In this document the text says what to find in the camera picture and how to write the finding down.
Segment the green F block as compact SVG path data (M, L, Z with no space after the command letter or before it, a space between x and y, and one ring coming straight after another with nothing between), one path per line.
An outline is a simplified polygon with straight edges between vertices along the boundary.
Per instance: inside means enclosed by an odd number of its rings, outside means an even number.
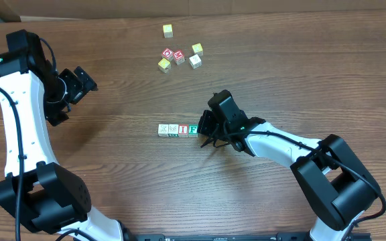
M198 125L189 125L188 136L189 137L198 137Z

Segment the red I block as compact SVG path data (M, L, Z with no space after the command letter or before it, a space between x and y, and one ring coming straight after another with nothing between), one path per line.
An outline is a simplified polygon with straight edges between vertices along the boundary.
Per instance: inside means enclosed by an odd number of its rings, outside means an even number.
M178 125L178 136L188 137L189 136L189 125Z

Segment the white green picture block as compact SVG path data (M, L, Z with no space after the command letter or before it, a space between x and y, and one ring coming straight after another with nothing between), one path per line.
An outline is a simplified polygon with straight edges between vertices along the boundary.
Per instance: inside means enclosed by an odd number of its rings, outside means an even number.
M168 136L169 137L179 137L179 125L178 124L169 124L168 125Z

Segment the white blue picture block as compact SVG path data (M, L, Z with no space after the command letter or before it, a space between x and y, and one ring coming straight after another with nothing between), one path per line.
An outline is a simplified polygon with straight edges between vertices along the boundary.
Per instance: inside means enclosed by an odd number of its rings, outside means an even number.
M169 125L168 124L158 124L158 136L159 137L168 137L169 136Z

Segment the plain white wooden block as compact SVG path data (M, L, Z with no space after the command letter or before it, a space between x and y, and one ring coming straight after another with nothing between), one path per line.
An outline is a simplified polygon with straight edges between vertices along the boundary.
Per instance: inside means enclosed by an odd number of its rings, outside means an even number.
M202 65L202 60L198 54L189 57L189 63L193 69L197 69Z

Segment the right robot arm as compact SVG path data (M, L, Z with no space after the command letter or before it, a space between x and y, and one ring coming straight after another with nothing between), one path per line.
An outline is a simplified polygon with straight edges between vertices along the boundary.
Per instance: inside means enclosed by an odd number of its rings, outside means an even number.
M370 240L369 234L355 234L353 229L382 216L386 200L343 138L303 138L262 118L248 118L228 90L214 94L208 106L198 127L206 145L217 147L217 141L222 141L238 152L268 158L292 171L317 216L309 232L295 234L297 240Z

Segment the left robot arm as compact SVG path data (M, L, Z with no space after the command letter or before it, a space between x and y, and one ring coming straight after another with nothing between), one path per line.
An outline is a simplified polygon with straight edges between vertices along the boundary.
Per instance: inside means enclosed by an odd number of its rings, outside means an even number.
M7 146L0 206L15 229L75 240L130 240L128 229L93 205L83 180L57 161L48 127L68 119L72 105L97 90L82 69L58 71L47 42L24 29L6 37L0 54L0 105Z

